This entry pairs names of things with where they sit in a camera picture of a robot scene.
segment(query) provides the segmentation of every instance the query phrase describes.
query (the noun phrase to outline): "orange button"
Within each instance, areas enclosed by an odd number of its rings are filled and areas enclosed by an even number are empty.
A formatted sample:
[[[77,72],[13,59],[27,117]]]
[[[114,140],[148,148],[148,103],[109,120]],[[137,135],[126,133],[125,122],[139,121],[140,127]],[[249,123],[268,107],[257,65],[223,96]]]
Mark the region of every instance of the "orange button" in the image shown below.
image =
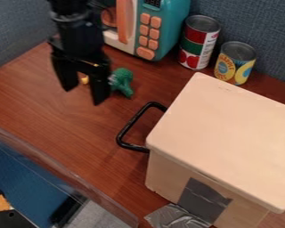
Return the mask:
[[[148,13],[141,14],[141,23],[149,25],[150,24],[150,15]]]
[[[145,26],[145,25],[141,25],[140,31],[141,31],[142,35],[148,36],[148,34],[149,34],[149,27]]]
[[[155,29],[159,29],[159,27],[161,26],[161,18],[152,17],[151,18],[151,26],[154,27]]]
[[[159,39],[159,30],[151,28],[150,29],[150,37],[152,39]]]
[[[155,53],[152,50],[142,47],[142,46],[137,48],[136,52],[139,56],[143,57],[144,59],[148,61],[152,60],[155,56]]]
[[[152,50],[157,50],[159,48],[159,42],[154,39],[149,40],[149,48]]]
[[[146,46],[148,44],[148,38],[144,37],[144,36],[140,36],[139,37],[139,44],[143,45],[143,46]]]

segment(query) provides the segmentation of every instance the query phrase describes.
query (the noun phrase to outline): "box lid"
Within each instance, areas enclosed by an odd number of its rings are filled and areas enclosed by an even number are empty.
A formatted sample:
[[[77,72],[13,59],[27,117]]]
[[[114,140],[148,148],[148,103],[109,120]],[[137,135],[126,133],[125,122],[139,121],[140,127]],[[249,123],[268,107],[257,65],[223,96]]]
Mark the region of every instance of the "box lid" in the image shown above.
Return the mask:
[[[196,73],[147,146],[265,208],[285,210],[285,105]]]

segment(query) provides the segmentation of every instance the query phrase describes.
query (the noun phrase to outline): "green toy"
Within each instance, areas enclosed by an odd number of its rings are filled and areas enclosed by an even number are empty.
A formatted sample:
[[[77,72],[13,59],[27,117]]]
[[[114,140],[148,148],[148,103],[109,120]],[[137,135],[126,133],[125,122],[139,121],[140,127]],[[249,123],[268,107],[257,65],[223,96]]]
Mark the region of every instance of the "green toy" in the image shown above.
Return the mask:
[[[133,81],[133,72],[129,69],[116,69],[109,77],[109,84],[112,91],[119,90],[127,98],[131,98],[134,94],[130,84]]]

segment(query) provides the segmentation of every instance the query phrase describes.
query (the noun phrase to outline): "can label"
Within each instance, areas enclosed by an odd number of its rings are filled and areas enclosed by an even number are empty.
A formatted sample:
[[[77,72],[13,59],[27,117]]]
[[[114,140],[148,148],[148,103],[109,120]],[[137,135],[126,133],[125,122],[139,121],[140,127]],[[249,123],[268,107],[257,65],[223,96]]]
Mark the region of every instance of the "can label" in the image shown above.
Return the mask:
[[[181,47],[183,51],[185,51],[184,53],[187,53],[187,55],[189,54],[191,57],[194,56],[197,60],[195,64],[187,62],[187,67],[191,69],[206,68],[215,47],[218,34],[218,31],[213,33],[202,33],[192,30],[190,33],[187,32],[184,34],[181,41]]]
[[[200,62],[200,57],[198,55],[188,53],[181,48],[178,61],[186,68],[196,69]]]
[[[248,80],[255,61],[235,61],[226,54],[220,53],[216,62],[215,76],[237,86],[242,85]]]

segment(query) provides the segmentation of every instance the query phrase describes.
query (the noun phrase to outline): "gray fabric wall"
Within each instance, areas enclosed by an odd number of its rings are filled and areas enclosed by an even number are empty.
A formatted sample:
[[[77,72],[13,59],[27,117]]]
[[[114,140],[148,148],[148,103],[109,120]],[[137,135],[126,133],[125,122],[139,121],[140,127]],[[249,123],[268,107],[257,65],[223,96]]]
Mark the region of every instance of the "gray fabric wall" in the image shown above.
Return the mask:
[[[255,69],[285,81],[285,0],[192,0],[191,12],[221,23],[219,44],[238,40],[255,47]]]
[[[45,0],[0,0],[0,66],[53,34]]]

